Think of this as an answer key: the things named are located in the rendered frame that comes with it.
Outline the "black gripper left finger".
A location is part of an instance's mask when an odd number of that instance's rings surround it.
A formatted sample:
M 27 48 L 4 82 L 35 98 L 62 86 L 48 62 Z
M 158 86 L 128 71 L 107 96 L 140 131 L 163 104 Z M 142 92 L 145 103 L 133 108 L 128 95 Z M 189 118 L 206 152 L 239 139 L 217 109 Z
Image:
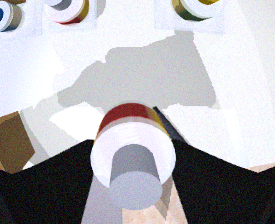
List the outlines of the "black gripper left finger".
M 81 224 L 94 171 L 86 139 L 24 171 L 0 169 L 1 224 Z

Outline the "dark grey thin rod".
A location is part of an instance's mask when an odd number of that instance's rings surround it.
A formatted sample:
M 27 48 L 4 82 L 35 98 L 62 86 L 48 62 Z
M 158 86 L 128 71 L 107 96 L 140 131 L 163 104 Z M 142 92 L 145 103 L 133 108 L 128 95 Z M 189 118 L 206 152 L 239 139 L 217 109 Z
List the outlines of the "dark grey thin rod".
M 154 112 L 157 113 L 157 116 L 160 117 L 161 123 L 166 128 L 166 131 L 168 131 L 170 139 L 178 139 L 182 141 L 182 143 L 188 144 L 184 139 L 182 139 L 181 133 L 178 132 L 177 129 L 173 127 L 173 124 L 170 124 L 169 121 L 165 119 L 164 115 L 162 115 L 162 113 L 158 111 L 156 107 L 153 107 L 152 109 Z

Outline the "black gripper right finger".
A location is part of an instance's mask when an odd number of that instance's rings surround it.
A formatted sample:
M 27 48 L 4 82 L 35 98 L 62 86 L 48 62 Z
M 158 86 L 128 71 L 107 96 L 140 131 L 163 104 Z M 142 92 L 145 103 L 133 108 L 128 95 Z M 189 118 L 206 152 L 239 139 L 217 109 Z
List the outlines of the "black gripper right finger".
M 188 224 L 266 224 L 275 208 L 275 167 L 257 173 L 172 143 L 173 184 Z

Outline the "white jar with yellow lid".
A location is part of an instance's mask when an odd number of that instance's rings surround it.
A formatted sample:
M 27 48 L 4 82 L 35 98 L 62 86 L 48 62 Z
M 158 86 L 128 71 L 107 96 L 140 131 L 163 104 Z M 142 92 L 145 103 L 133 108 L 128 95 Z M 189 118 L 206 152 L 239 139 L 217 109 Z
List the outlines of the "white jar with yellow lid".
M 181 20 L 202 20 L 221 14 L 227 0 L 170 0 L 173 14 Z

